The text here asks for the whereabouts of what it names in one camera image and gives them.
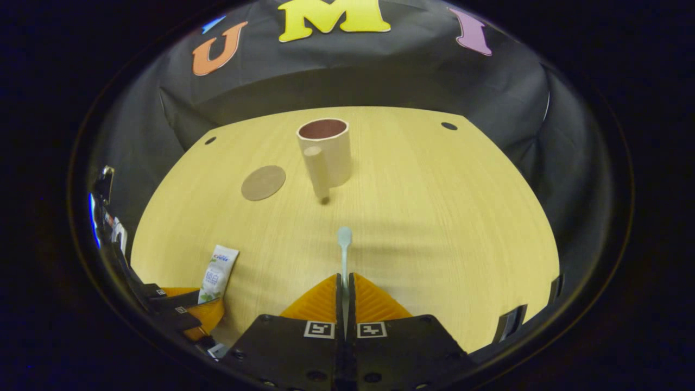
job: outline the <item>yellow letter m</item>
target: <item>yellow letter m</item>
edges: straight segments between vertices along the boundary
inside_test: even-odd
[[[391,30],[391,25],[382,19],[379,0],[335,0],[331,4],[321,0],[291,0],[277,9],[285,10],[285,32],[280,42],[310,36],[312,30],[304,25],[305,18],[322,33],[329,33],[343,13],[346,14],[341,23],[343,31],[383,33]]]

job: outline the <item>table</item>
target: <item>table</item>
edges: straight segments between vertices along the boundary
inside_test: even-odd
[[[354,161],[326,205],[313,194],[295,136],[318,118],[350,124]],[[267,165],[285,170],[284,185],[265,200],[244,199],[243,180]],[[144,282],[198,287],[216,244],[238,249],[213,332],[232,345],[259,314],[279,314],[341,271],[342,225],[353,231],[349,270],[413,315],[436,316],[468,352],[492,341],[500,315],[523,304],[525,320],[538,313],[559,274],[541,205],[479,129],[460,115],[373,106],[212,129],[155,191],[131,263]]]

